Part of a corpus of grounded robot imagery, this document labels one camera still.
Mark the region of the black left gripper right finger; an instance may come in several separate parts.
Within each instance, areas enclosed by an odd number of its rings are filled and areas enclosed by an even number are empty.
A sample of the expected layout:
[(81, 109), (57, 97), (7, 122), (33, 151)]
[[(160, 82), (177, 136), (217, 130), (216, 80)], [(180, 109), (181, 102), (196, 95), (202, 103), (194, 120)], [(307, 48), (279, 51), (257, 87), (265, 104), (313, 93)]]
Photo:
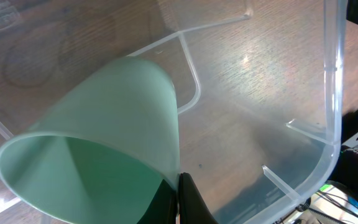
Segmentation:
[(189, 173), (180, 174), (178, 186), (180, 224), (218, 224), (208, 210)]

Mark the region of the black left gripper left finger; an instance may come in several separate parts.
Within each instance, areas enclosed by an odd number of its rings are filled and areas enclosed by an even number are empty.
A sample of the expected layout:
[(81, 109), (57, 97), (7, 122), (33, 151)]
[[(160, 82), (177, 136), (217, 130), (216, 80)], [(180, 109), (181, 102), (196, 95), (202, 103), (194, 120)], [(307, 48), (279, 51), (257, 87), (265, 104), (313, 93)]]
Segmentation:
[(148, 209), (137, 224), (176, 224), (177, 193), (162, 180)]

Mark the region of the mint green cup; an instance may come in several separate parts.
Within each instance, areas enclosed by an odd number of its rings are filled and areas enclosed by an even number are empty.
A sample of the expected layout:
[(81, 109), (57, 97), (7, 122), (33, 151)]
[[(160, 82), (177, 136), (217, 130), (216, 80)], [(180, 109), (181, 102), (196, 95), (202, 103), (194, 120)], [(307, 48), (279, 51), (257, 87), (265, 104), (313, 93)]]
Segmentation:
[(0, 179), (67, 223), (137, 223), (160, 183), (177, 190), (175, 88), (156, 63), (115, 60), (0, 148)]

